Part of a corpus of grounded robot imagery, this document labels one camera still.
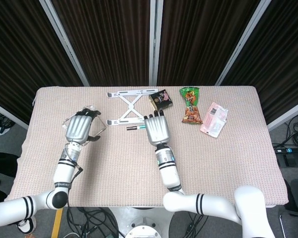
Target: pink package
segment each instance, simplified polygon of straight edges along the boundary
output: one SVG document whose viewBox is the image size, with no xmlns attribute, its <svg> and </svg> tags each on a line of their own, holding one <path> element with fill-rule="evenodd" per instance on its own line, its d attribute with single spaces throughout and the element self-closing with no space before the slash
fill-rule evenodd
<svg viewBox="0 0 298 238">
<path fill-rule="evenodd" d="M 228 109 L 212 103 L 204 117 L 200 131 L 217 138 L 226 124 Z"/>
</svg>

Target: plastic wrapper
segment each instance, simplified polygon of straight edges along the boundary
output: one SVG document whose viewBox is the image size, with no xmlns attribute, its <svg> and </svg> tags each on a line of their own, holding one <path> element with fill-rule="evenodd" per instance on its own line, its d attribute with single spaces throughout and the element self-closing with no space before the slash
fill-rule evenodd
<svg viewBox="0 0 298 238">
<path fill-rule="evenodd" d="M 200 131 L 217 138 L 223 126 L 226 124 L 228 109 L 212 103 L 203 119 Z"/>
<path fill-rule="evenodd" d="M 186 102 L 185 115 L 182 119 L 183 123 L 190 123 L 190 124 L 202 123 L 199 109 L 197 107 L 198 99 L 199 99 L 199 91 L 200 89 L 196 87 L 185 87 L 180 89 L 180 93 L 184 97 Z"/>
</svg>

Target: gray floor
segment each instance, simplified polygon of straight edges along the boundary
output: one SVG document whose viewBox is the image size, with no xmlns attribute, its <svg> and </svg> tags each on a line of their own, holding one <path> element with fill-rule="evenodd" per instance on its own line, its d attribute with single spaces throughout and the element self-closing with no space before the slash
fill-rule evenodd
<svg viewBox="0 0 298 238">
<path fill-rule="evenodd" d="M 270 132 L 272 142 L 280 143 L 284 140 L 286 135 L 287 127 L 283 124 Z M 18 125 L 15 125 L 11 130 L 0 136 L 0 152 L 12 153 L 15 155 L 21 154 L 21 145 L 26 137 L 26 130 Z M 297 169 L 283 169 L 282 174 L 287 181 L 298 178 L 298 168 Z M 0 179 L 2 183 L 0 185 L 0 190 L 5 193 L 9 193 L 11 186 L 13 184 L 13 179 L 0 174 Z M 274 208 L 267 209 L 268 219 L 273 232 L 277 238 L 283 237 L 278 213 L 283 211 L 283 206 L 276 206 Z M 62 215 L 62 222 L 60 226 L 59 237 L 62 238 L 70 231 L 67 220 L 66 211 L 64 209 Z M 34 232 L 36 238 L 49 238 L 51 237 L 54 217 L 56 211 L 53 210 L 43 210 L 36 214 L 37 219 L 37 229 Z M 78 223 L 84 223 L 84 216 L 73 209 L 74 217 Z M 284 222 L 287 229 L 288 238 L 298 238 L 298 217 L 290 217 L 289 215 L 284 215 Z M 190 218 L 186 212 L 175 213 L 172 218 L 169 237 L 170 238 L 181 238 L 184 236 L 187 226 L 190 223 Z M 241 226 L 235 224 L 234 222 L 210 217 L 206 222 L 204 228 L 201 230 L 198 237 L 200 238 L 241 238 L 242 228 Z M 23 238 L 24 235 L 17 231 L 15 226 L 0 227 L 0 237 L 12 237 L 12 238 Z M 90 237 L 102 237 L 98 232 L 93 233 Z"/>
</svg>

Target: yellow tape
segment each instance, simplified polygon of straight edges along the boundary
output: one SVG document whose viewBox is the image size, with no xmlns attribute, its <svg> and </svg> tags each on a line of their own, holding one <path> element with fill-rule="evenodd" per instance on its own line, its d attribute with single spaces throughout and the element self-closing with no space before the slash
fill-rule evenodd
<svg viewBox="0 0 298 238">
<path fill-rule="evenodd" d="M 59 235 L 62 212 L 63 212 L 63 208 L 56 211 L 51 238 L 57 238 Z"/>
</svg>

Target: table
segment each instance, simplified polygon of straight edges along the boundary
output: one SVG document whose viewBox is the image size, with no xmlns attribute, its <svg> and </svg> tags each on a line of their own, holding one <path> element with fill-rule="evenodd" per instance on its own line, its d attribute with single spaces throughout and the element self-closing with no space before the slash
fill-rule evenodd
<svg viewBox="0 0 298 238">
<path fill-rule="evenodd" d="M 109 99 L 107 92 L 150 87 L 47 87 L 37 92 L 18 172 L 7 200 L 53 189 L 53 175 L 65 145 L 62 122 L 83 106 L 94 105 L 101 118 L 117 119 L 127 104 Z M 173 106 L 164 110 L 182 187 L 187 194 L 221 195 L 234 202 L 241 185 L 253 185 L 266 205 L 285 204 L 287 190 L 263 117 L 259 98 L 249 86 L 199 86 L 198 108 L 203 118 L 212 102 L 228 108 L 227 124 L 218 138 L 199 131 L 200 125 L 181 123 L 185 102 L 182 87 L 166 89 Z M 153 113 L 147 96 L 136 103 L 143 116 Z M 71 206 L 162 206 L 167 191 L 160 179 L 155 148 L 145 130 L 126 131 L 108 126 L 100 140 L 83 147 L 78 164 L 84 171 L 75 179 Z"/>
</svg>

